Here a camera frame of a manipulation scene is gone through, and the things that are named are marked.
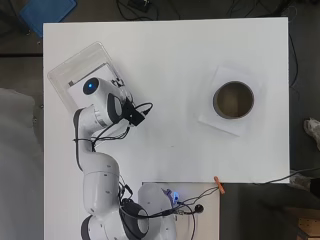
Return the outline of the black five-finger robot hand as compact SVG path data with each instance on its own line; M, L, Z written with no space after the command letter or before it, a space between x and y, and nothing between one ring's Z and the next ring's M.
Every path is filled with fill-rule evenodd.
M121 78L112 80L112 84L119 89L120 95L123 99L128 99L130 102L133 102L133 96Z

